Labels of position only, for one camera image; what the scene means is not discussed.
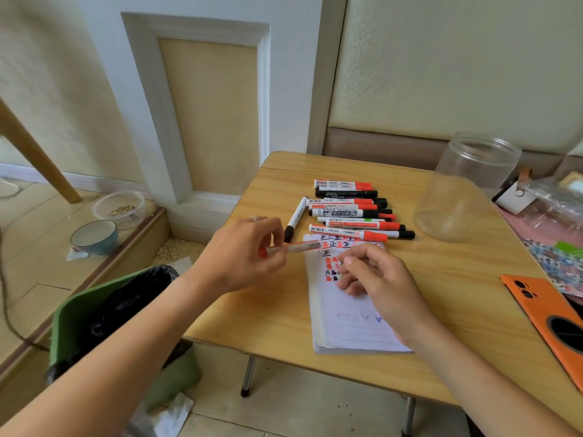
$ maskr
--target white door frame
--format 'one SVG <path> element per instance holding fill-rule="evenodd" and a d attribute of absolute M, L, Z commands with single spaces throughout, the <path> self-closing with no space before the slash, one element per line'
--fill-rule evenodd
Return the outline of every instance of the white door frame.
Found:
<path fill-rule="evenodd" d="M 158 37 L 256 46 L 259 162 L 278 150 L 321 153 L 346 0 L 79 4 L 150 192 L 171 224 L 213 232 L 238 197 L 193 191 Z"/>

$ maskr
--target smartphone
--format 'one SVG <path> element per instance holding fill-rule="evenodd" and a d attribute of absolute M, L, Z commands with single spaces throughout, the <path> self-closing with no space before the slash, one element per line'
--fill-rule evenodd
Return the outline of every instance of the smartphone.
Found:
<path fill-rule="evenodd" d="M 583 394 L 583 321 L 555 287 L 535 277 L 500 279 Z"/>

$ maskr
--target metal table leg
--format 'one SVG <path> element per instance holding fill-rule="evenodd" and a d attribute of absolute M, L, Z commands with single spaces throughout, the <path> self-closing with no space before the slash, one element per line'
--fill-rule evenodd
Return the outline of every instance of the metal table leg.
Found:
<path fill-rule="evenodd" d="M 411 437 L 413 433 L 413 414 L 415 413 L 415 398 L 407 397 L 407 416 L 404 420 L 401 437 Z"/>
<path fill-rule="evenodd" d="M 255 356 L 249 356 L 247 363 L 247 370 L 245 371 L 245 380 L 243 381 L 243 388 L 241 388 L 241 397 L 249 397 L 249 387 L 251 386 L 251 379 L 253 377 L 253 370 L 255 369 Z"/>

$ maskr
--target person's left arm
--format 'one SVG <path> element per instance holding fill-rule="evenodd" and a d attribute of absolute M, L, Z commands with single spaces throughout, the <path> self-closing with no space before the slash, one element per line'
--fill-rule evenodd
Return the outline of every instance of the person's left arm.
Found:
<path fill-rule="evenodd" d="M 118 436 L 188 327 L 218 297 L 280 269 L 287 248 L 276 218 L 239 220 L 215 233 L 192 268 L 87 354 L 6 425 L 0 437 Z"/>

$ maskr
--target trash can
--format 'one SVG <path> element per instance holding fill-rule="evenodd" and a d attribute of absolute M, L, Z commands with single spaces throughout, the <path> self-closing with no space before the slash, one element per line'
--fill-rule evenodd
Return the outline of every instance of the trash can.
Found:
<path fill-rule="evenodd" d="M 127 276 L 94 286 L 64 301 L 53 316 L 51 350 L 47 381 L 51 383 L 63 374 L 74 362 L 82 349 L 80 335 L 86 319 L 115 291 L 133 278 L 149 269 L 137 271 Z M 181 340 L 174 348 L 163 369 L 151 383 L 143 404 L 149 410 L 167 403 L 180 391 L 196 385 L 200 380 L 200 368 L 196 362 L 194 347 L 189 341 Z"/>

